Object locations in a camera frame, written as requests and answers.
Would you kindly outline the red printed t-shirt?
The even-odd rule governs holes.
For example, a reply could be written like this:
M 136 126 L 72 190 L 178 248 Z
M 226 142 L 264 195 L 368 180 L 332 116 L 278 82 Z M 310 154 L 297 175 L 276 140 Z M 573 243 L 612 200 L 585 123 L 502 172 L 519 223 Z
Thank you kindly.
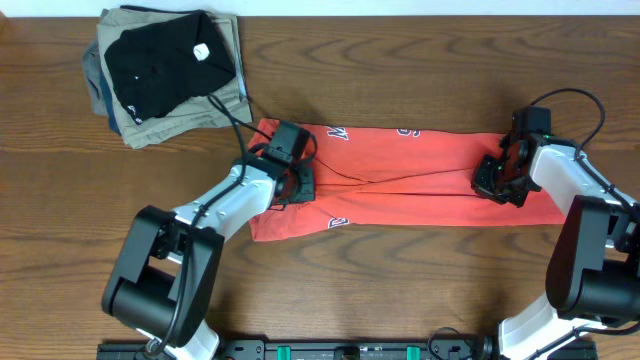
M 523 207 L 483 199 L 471 188 L 485 155 L 501 152 L 500 135 L 306 125 L 316 140 L 315 198 L 268 210 L 250 222 L 257 242 L 286 240 L 343 225 L 558 225 L 562 212 L 544 192 Z

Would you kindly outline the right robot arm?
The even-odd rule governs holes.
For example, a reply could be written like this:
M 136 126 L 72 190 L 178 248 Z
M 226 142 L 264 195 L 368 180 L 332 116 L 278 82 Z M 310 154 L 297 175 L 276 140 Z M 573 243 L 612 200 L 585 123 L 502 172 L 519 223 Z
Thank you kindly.
M 524 205 L 545 191 L 565 217 L 545 292 L 498 328 L 501 359 L 546 359 L 587 333 L 639 329 L 639 204 L 593 167 L 573 141 L 553 135 L 551 112 L 516 111 L 499 157 L 485 156 L 472 189 L 498 204 Z

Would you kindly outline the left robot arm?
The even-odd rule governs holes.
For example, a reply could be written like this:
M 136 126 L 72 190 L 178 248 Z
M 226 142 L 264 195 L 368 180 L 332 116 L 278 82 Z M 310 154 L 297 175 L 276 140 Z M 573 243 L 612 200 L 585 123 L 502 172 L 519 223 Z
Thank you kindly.
M 148 340 L 103 344 L 98 358 L 215 358 L 220 337 L 205 317 L 225 242 L 273 206 L 315 198 L 317 141 L 308 130 L 281 122 L 265 142 L 240 149 L 229 174 L 199 198 L 136 214 L 101 306 Z

